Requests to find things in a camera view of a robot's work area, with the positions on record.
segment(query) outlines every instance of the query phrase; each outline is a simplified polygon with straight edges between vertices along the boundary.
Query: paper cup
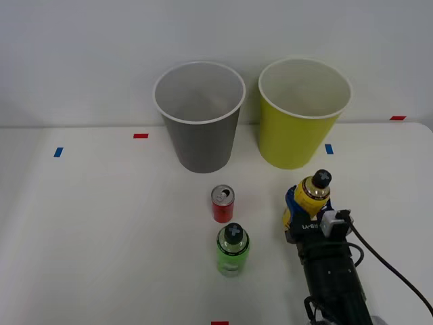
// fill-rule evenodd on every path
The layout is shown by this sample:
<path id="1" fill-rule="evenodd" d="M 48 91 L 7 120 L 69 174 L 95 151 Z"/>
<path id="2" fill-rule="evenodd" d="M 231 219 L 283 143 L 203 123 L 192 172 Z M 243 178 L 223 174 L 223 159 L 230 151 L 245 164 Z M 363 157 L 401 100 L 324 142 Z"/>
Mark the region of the paper cup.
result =
<path id="1" fill-rule="evenodd" d="M 244 99 L 241 76 L 213 62 L 182 64 L 154 86 L 177 158 L 195 173 L 212 173 L 229 161 Z"/>
<path id="2" fill-rule="evenodd" d="M 267 66 L 258 80 L 263 158 L 282 169 L 304 166 L 347 107 L 349 82 L 314 60 L 284 59 Z"/>

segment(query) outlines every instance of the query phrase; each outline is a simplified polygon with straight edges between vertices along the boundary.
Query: gray paper cup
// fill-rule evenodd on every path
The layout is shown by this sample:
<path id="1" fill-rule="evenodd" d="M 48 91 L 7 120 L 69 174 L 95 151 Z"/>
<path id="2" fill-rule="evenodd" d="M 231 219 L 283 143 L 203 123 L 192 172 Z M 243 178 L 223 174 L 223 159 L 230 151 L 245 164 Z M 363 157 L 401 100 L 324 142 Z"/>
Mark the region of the gray paper cup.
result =
<path id="1" fill-rule="evenodd" d="M 213 62 L 182 64 L 154 86 L 177 158 L 195 173 L 212 173 L 229 161 L 244 99 L 241 76 Z"/>

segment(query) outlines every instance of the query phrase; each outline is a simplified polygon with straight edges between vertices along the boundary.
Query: green bottle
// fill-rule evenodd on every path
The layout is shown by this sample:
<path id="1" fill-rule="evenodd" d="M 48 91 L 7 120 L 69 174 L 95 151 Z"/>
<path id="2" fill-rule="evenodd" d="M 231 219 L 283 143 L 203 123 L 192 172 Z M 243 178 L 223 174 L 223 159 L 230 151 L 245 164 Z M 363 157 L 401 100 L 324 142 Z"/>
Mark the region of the green bottle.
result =
<path id="1" fill-rule="evenodd" d="M 229 223 L 218 233 L 218 270 L 224 276 L 237 276 L 250 252 L 250 237 L 238 223 Z"/>

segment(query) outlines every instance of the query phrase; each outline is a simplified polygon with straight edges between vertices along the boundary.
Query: cup rim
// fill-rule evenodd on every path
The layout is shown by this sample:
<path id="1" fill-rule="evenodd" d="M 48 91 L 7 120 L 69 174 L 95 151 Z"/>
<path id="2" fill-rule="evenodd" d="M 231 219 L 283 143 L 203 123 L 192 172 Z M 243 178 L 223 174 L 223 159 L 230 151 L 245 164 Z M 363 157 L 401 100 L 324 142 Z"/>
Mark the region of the cup rim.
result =
<path id="1" fill-rule="evenodd" d="M 348 88 L 349 88 L 349 99 L 346 103 L 346 105 L 343 106 L 343 108 L 339 109 L 337 112 L 328 114 L 328 115 L 323 115 L 323 116 L 306 116 L 306 115 L 300 115 L 300 114 L 295 114 L 292 112 L 288 112 L 287 110 L 284 110 L 283 108 L 278 107 L 277 105 L 275 105 L 266 95 L 265 92 L 262 89 L 262 78 L 263 75 L 266 73 L 266 71 L 268 71 L 268 69 L 270 69 L 272 66 L 280 64 L 282 62 L 286 62 L 286 61 L 293 61 L 293 60 L 303 60 L 303 61 L 310 61 L 310 62 L 314 62 L 314 63 L 319 63 L 322 64 L 324 66 L 327 66 L 328 68 L 331 68 L 333 71 L 335 71 L 344 81 L 346 81 Z M 266 68 L 264 68 L 262 70 L 262 72 L 260 73 L 260 76 L 258 78 L 258 90 L 260 91 L 260 94 L 263 96 L 263 98 L 266 100 L 266 102 L 271 105 L 272 107 L 276 108 L 277 110 L 279 110 L 281 113 L 284 113 L 286 115 L 290 115 L 293 117 L 297 117 L 297 118 L 304 118 L 304 119 L 308 119 L 308 120 L 323 120 L 326 118 L 330 118 L 330 117 L 334 117 L 334 116 L 338 116 L 339 114 L 341 114 L 348 106 L 349 103 L 352 101 L 352 95 L 353 95 L 353 88 L 352 85 L 350 84 L 350 81 L 344 77 L 343 74 L 340 73 L 340 71 L 338 71 L 337 69 L 335 69 L 333 66 L 330 66 L 328 64 L 326 64 L 325 62 L 322 62 L 321 60 L 317 60 L 317 59 L 312 59 L 312 58 L 303 58 L 303 57 L 289 57 L 289 58 L 283 58 L 277 61 L 272 62 L 271 64 L 269 64 L 268 66 L 266 66 Z"/>
<path id="2" fill-rule="evenodd" d="M 175 71 L 179 68 L 182 68 L 184 66 L 189 66 L 192 64 L 209 64 L 209 65 L 213 65 L 213 66 L 219 66 L 221 68 L 227 69 L 228 71 L 232 72 L 241 82 L 242 85 L 242 97 L 239 101 L 239 103 L 235 106 L 235 108 L 233 110 L 231 110 L 230 112 L 224 114 L 223 116 L 214 118 L 212 120 L 205 120 L 205 121 L 188 121 L 188 120 L 182 120 L 180 118 L 176 118 L 174 116 L 171 116 L 170 114 L 166 113 L 165 111 L 163 111 L 161 109 L 161 107 L 158 105 L 157 101 L 156 101 L 156 88 L 158 87 L 158 84 L 160 83 L 160 81 L 170 72 Z M 245 96 L 246 96 L 246 87 L 245 87 L 245 82 L 243 80 L 243 78 L 241 77 L 241 75 L 239 73 L 237 73 L 234 69 L 230 68 L 229 66 L 226 66 L 224 64 L 221 63 L 217 63 L 217 62 L 212 62 L 212 61 L 190 61 L 190 62 L 186 62 L 186 63 L 182 63 L 182 64 L 178 64 L 170 69 L 168 69 L 166 72 L 164 72 L 159 78 L 158 80 L 155 82 L 154 84 L 154 89 L 152 92 L 152 96 L 154 98 L 154 103 L 156 105 L 156 108 L 158 109 L 159 113 L 161 113 L 162 115 L 164 115 L 166 118 L 169 118 L 170 120 L 179 122 L 179 123 L 183 123 L 183 124 L 190 124 L 190 125 L 204 125 L 204 124 L 210 124 L 210 123 L 215 123 L 218 121 L 223 120 L 224 118 L 227 118 L 228 116 L 232 115 L 234 112 L 236 112 L 242 105 L 242 103 L 245 100 Z"/>

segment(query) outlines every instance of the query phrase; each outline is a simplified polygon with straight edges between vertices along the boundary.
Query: plastic bottle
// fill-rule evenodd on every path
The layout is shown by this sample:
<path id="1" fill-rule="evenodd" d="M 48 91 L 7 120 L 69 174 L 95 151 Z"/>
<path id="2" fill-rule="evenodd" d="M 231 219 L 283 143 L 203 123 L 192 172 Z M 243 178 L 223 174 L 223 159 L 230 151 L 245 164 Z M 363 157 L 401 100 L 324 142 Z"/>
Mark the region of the plastic bottle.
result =
<path id="1" fill-rule="evenodd" d="M 313 176 L 304 178 L 294 190 L 294 200 L 300 205 L 313 219 L 316 214 L 329 200 L 331 190 L 331 174 L 325 169 L 319 169 Z M 283 215 L 284 231 L 290 227 L 290 210 L 286 207 Z"/>
<path id="2" fill-rule="evenodd" d="M 229 223 L 216 238 L 218 270 L 228 277 L 237 276 L 244 268 L 250 252 L 250 237 L 238 223 Z"/>

